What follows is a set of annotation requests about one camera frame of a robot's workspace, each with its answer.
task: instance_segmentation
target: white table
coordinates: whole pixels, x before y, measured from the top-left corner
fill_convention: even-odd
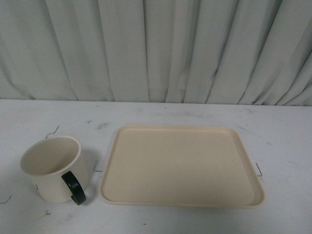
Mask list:
[[[119,206],[99,186],[127,124],[235,129],[266,193],[255,209]],[[34,143],[71,135],[91,170],[87,201],[50,204],[20,169]],[[0,233],[312,233],[312,107],[0,100]]]

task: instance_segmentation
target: mug handle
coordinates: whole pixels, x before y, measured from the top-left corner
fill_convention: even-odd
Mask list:
[[[62,179],[73,194],[71,196],[72,200],[77,205],[81,205],[86,200],[86,195],[74,174],[71,171],[68,171],[62,175]]]

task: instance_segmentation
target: tray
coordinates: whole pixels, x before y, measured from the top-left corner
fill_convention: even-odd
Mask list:
[[[233,208],[264,199],[239,135],[227,127],[122,127],[100,193],[123,205]]]

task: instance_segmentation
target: mug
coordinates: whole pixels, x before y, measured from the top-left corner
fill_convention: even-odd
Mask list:
[[[89,182],[80,142],[71,136],[55,136],[30,147],[20,161],[41,197],[52,203],[86,200]]]

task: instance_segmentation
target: white curtain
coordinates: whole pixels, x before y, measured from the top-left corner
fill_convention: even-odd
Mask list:
[[[0,98],[312,106],[311,0],[0,0]]]

